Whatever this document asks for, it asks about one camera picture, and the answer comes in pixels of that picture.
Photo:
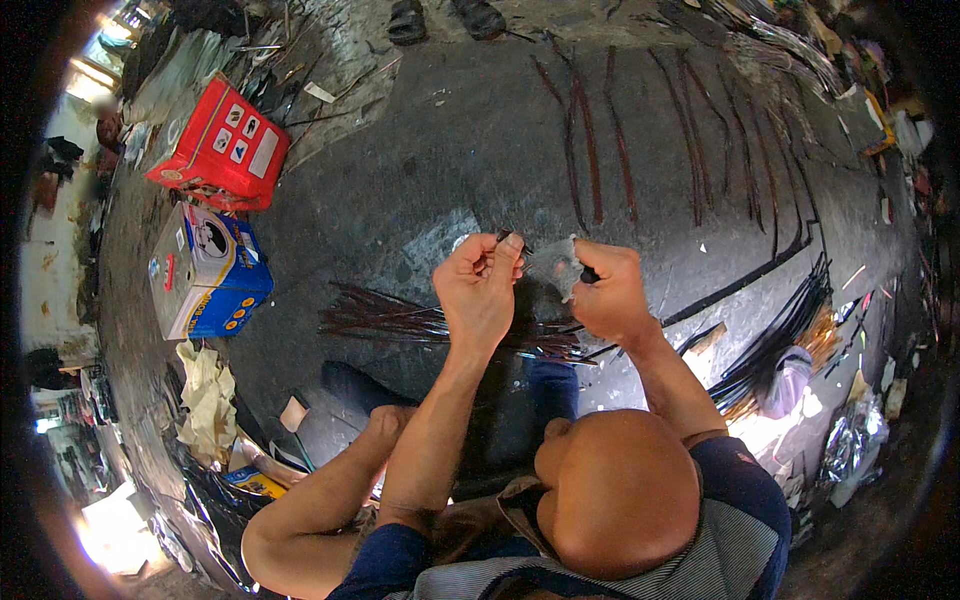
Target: cardboard box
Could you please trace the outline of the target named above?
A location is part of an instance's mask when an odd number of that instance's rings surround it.
[[[165,340],[236,335],[274,289],[243,221],[177,203],[147,265]]]
[[[174,139],[144,177],[221,210],[270,206],[290,137],[254,110],[223,73],[214,75]]]

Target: paper scrap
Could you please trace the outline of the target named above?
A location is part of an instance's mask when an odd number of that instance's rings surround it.
[[[290,396],[290,400],[287,401],[287,407],[280,413],[280,422],[283,423],[283,426],[290,433],[297,433],[297,430],[300,428],[300,423],[303,421],[303,418],[306,417],[309,410],[309,408],[305,408],[300,404],[296,396]]]
[[[323,100],[324,102],[326,102],[326,103],[328,103],[328,104],[333,104],[334,102],[337,101],[336,97],[334,97],[333,94],[331,94],[330,92],[326,91],[325,89],[323,89],[323,88],[320,87],[319,85],[314,84],[313,82],[307,82],[306,85],[303,87],[303,91],[305,91],[306,93],[310,94],[310,95],[313,96],[314,98],[319,98],[319,99]]]
[[[214,462],[225,466],[237,435],[237,409],[230,403],[236,392],[233,374],[229,367],[217,366],[218,352],[208,348],[197,352],[190,341],[177,344],[177,356],[186,371],[180,405],[190,409],[177,427],[177,439],[206,466]]]

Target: bundle of metal rods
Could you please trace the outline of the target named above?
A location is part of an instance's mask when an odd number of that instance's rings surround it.
[[[323,311],[318,333],[358,340],[410,344],[448,344],[450,330],[440,306],[423,307],[354,285],[330,282],[340,298]],[[583,358],[581,329],[573,322],[533,323],[511,329],[500,348],[528,358],[595,365]]]
[[[821,253],[810,275],[773,321],[724,371],[720,382],[708,390],[720,413],[728,420],[752,412],[755,391],[769,385],[783,351],[798,341],[809,343],[810,336],[816,336],[815,329],[823,326],[824,305],[829,304],[832,293],[828,265],[826,255]]]

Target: dark pants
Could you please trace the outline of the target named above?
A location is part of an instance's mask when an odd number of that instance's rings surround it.
[[[535,435],[542,442],[543,428],[550,420],[556,417],[577,419],[580,382],[577,372],[566,363],[534,359],[526,359],[523,363],[534,403]]]

